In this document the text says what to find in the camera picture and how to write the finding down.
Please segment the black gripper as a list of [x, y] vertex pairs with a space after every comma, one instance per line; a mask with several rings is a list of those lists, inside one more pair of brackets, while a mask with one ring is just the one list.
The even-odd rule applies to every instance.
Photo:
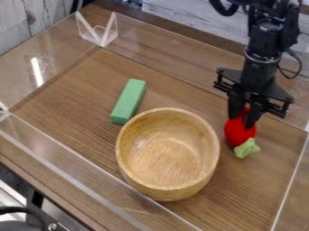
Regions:
[[248, 129], [264, 112], [283, 117], [294, 98], [275, 81], [280, 52], [264, 56], [251, 51], [244, 51], [243, 54], [240, 70], [216, 69], [213, 88], [227, 93], [229, 119], [236, 117], [244, 105], [250, 104], [243, 118], [244, 128]]

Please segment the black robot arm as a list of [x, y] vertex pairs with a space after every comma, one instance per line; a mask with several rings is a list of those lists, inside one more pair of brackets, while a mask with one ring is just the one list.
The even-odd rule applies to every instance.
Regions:
[[294, 101], [280, 88], [275, 76], [282, 72], [279, 60], [298, 42], [302, 0], [208, 0], [216, 12], [232, 16], [247, 10], [248, 44], [243, 50], [242, 69], [216, 70], [213, 87], [227, 93], [228, 118], [244, 113], [242, 124], [250, 128], [262, 114], [284, 116]]

